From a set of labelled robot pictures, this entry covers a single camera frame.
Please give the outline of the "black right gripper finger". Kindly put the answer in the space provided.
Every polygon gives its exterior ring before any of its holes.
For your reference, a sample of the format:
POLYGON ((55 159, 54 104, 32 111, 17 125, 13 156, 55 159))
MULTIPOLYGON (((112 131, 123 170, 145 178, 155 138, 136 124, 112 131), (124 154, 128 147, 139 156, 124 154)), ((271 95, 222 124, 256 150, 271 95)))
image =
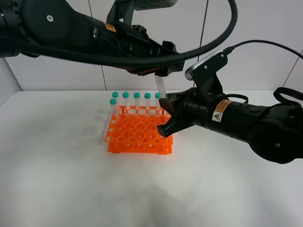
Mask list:
POLYGON ((177 110, 180 103, 180 98, 160 98, 159 104, 162 109, 168 112, 171 116, 173 116, 177 110))
POLYGON ((158 133, 167 138, 168 136, 182 130, 181 114, 176 113, 165 123, 157 126, 158 133))

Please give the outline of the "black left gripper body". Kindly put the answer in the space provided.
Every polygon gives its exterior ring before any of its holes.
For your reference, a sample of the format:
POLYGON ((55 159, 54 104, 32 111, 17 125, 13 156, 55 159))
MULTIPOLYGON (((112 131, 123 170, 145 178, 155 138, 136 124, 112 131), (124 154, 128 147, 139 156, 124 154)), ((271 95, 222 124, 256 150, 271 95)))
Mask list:
POLYGON ((107 16, 107 23, 114 26, 117 34, 117 53, 121 57, 161 57, 178 54, 174 43, 152 40, 146 28, 132 25, 134 10, 147 10, 171 7, 174 1, 162 0, 116 0, 107 16))

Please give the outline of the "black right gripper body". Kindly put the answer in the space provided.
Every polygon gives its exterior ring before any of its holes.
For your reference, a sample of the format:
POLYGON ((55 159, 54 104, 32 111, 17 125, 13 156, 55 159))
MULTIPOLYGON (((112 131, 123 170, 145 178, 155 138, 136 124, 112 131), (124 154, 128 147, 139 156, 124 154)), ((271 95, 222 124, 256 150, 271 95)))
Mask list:
POLYGON ((169 93, 172 116, 168 121, 168 132, 179 132, 193 125, 206 129, 210 126, 210 109, 213 89, 190 88, 186 91, 169 93))

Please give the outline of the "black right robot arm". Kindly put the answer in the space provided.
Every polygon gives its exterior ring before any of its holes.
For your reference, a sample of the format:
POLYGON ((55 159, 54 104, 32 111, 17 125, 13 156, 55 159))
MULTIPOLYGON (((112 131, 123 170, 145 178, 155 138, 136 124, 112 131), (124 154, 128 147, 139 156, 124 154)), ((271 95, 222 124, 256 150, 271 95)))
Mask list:
POLYGON ((286 164, 303 157, 303 108, 282 97, 278 88, 272 106, 251 105, 248 98, 224 94, 221 89, 169 93, 159 104, 170 119, 159 125, 161 136, 168 136, 194 125, 249 144, 261 158, 286 164))

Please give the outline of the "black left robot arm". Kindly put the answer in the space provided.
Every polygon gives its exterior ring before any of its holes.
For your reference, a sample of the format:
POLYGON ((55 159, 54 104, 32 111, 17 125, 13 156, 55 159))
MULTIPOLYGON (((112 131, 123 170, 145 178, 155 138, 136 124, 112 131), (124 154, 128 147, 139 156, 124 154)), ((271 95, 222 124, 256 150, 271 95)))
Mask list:
POLYGON ((116 0, 106 21, 75 11, 64 0, 3 0, 0 34, 12 41, 47 46, 94 58, 149 58, 177 54, 174 43, 152 40, 141 25, 133 25, 135 10, 170 7, 170 3, 116 0))

